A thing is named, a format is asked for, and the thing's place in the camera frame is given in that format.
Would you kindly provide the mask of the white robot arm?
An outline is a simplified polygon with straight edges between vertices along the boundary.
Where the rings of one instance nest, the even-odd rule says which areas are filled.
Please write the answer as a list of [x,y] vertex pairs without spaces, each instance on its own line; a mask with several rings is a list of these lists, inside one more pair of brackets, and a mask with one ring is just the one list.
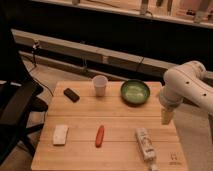
[[205,66],[190,61],[169,68],[163,76],[165,85],[159,92],[162,105],[161,123],[168,125],[177,108],[186,98],[213,116],[213,87],[203,81]]

